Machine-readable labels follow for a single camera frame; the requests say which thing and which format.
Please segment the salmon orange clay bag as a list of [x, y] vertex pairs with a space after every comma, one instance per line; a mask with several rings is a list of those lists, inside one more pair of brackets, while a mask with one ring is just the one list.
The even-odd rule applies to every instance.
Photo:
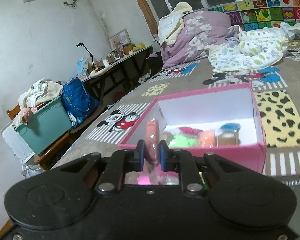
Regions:
[[153, 166], [158, 166], [160, 162], [159, 139], [159, 123], [156, 119], [151, 119], [147, 122], [145, 130], [145, 159]]

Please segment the pale green clay bag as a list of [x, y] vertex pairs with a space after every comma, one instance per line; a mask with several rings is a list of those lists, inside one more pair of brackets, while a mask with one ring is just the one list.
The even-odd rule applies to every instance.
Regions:
[[198, 141], [195, 138], [187, 137], [182, 134], [175, 134], [168, 146], [174, 148], [189, 148], [196, 146], [197, 143]]

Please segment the pink cardboard box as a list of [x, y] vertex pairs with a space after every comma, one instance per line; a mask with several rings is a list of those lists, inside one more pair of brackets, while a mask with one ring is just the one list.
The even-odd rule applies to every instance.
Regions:
[[180, 133], [188, 127], [215, 132], [215, 145], [187, 148], [194, 156], [213, 152], [261, 173], [266, 140], [260, 112], [248, 83], [199, 89], [155, 98], [119, 141], [121, 149], [134, 148], [145, 138], [147, 122], [156, 119], [160, 132]]

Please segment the blue fabric bag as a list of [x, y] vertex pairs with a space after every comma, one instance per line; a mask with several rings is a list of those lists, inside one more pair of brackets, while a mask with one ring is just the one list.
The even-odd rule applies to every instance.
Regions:
[[63, 86], [61, 102], [73, 128], [80, 126], [101, 105], [89, 94], [83, 82], [78, 78], [71, 78]]

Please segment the wooden chair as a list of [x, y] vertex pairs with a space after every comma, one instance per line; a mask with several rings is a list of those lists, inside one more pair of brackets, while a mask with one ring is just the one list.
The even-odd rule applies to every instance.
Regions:
[[26, 164], [28, 161], [33, 160], [37, 165], [40, 165], [44, 170], [48, 170], [48, 162], [57, 154], [57, 151], [65, 144], [70, 146], [73, 143], [73, 139], [70, 132], [67, 131], [57, 140], [55, 140], [48, 148], [46, 148], [41, 154], [36, 155], [32, 152], [27, 143], [17, 135], [16, 131], [13, 132], [13, 127], [10, 127], [10, 122], [5, 128], [3, 128], [1, 135], [4, 142], [9, 146], [13, 155], [19, 160], [20, 163]]

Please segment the teal plastic storage bin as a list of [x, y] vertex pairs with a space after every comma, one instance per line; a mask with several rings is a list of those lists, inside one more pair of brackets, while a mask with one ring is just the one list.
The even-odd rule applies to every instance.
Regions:
[[72, 127], [61, 97], [57, 97], [37, 110], [29, 122], [19, 124], [15, 130], [34, 154], [41, 154]]

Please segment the dark wooden desk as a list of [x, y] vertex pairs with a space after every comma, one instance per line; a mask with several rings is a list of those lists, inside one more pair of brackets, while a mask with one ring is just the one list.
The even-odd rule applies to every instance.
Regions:
[[119, 61], [105, 67], [91, 75], [83, 81], [88, 92], [102, 102], [103, 98], [112, 92], [116, 87], [125, 84], [131, 88], [131, 78], [128, 75], [128, 67], [135, 71], [137, 78], [143, 76], [146, 69], [147, 57], [153, 52], [152, 46], [147, 46], [137, 52], [128, 55]]

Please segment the framed picture board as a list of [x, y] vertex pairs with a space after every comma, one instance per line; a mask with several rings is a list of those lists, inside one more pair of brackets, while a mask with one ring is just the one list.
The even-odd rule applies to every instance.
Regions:
[[110, 37], [109, 43], [112, 50], [117, 50], [120, 53], [123, 52], [123, 47], [131, 43], [127, 29], [123, 29], [122, 31]]

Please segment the Mickey Mouse bed sheet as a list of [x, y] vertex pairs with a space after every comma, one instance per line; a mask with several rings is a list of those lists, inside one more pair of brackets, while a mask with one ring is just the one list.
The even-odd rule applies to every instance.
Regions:
[[181, 127], [213, 131], [218, 154], [268, 176], [300, 175], [300, 42], [264, 70], [213, 73], [203, 59], [187, 74], [162, 71], [97, 118], [58, 164], [133, 148], [151, 119], [167, 139]]

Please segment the purple floral duvet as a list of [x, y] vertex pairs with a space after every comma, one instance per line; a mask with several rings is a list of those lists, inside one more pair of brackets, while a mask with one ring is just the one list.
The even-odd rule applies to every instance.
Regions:
[[218, 11], [196, 11], [183, 17], [184, 27], [173, 45], [161, 48], [163, 69], [196, 61], [208, 56], [205, 47], [238, 44], [239, 26], [232, 26], [230, 16]]

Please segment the cream white cloth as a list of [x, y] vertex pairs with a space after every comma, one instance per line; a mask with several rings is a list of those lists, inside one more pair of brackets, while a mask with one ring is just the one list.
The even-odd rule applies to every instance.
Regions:
[[158, 25], [159, 46], [175, 44], [178, 35], [184, 28], [183, 17], [189, 12], [193, 12], [192, 7], [187, 2], [179, 2], [173, 11], [162, 17]]

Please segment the white leaf pattern blanket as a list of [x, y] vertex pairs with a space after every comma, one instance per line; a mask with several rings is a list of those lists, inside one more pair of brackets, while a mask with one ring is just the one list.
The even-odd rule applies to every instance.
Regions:
[[286, 56], [288, 43], [296, 38], [300, 39], [300, 23], [290, 26], [282, 22], [279, 27], [239, 30], [237, 44], [212, 44], [205, 50], [215, 73], [260, 70]]

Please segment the alphabet foam mat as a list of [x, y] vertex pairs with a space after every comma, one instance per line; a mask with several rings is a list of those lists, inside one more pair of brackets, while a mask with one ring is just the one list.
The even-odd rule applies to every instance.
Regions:
[[231, 25], [250, 31], [300, 23], [300, 0], [246, 0], [208, 8], [228, 14]]

